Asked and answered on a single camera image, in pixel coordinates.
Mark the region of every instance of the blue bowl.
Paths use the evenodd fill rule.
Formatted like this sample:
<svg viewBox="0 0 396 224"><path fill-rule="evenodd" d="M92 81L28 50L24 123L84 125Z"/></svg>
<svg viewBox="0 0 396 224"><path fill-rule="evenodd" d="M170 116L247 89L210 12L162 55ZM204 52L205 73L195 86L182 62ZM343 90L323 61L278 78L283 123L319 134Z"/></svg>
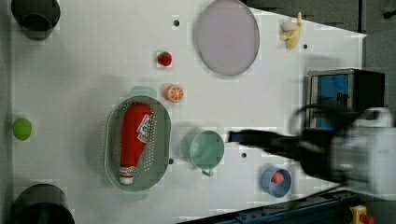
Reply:
<svg viewBox="0 0 396 224"><path fill-rule="evenodd" d="M280 172L284 177L284 180L280 185L271 181L276 172ZM291 176L287 170L270 166L264 174L262 174L262 189L274 197L281 198L285 196L289 192L290 186Z"/></svg>

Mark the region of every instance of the orange slice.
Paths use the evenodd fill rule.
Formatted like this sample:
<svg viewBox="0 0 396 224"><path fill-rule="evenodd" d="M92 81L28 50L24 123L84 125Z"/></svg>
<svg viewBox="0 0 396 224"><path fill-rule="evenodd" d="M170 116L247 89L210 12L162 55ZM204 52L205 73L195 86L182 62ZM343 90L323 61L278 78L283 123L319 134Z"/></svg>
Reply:
<svg viewBox="0 0 396 224"><path fill-rule="evenodd" d="M172 103L178 103L183 98L183 90L176 85L170 85L166 88L165 98Z"/></svg>

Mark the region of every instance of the red ketchup bottle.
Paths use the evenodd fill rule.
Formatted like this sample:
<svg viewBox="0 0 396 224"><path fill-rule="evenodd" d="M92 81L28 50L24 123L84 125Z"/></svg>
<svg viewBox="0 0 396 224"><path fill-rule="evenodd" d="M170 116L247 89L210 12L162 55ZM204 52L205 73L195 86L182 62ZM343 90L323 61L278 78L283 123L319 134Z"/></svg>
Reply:
<svg viewBox="0 0 396 224"><path fill-rule="evenodd" d="M125 112L121 129L120 182L131 185L134 169L149 140L151 109L148 105L136 103Z"/></svg>

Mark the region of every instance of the teal mug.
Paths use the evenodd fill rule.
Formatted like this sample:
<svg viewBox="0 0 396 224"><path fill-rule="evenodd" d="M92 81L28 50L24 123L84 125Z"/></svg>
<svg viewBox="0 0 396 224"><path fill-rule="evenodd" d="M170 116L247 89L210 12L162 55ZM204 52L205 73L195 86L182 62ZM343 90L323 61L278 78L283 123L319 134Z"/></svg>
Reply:
<svg viewBox="0 0 396 224"><path fill-rule="evenodd" d="M181 149L183 155L207 176L212 176L212 169L222 160L224 142L221 136L213 131L192 129L184 136Z"/></svg>

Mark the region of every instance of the black cylinder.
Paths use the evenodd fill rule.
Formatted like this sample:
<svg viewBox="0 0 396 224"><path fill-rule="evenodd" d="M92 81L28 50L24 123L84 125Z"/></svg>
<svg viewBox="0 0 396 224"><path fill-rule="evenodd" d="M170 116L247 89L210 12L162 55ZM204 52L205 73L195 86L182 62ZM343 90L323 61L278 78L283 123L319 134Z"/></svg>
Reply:
<svg viewBox="0 0 396 224"><path fill-rule="evenodd" d="M56 0L12 0L11 11L23 33L33 40L45 40L61 18Z"/></svg>
<svg viewBox="0 0 396 224"><path fill-rule="evenodd" d="M11 224L75 224L66 196L57 187L39 184L26 189L12 206Z"/></svg>

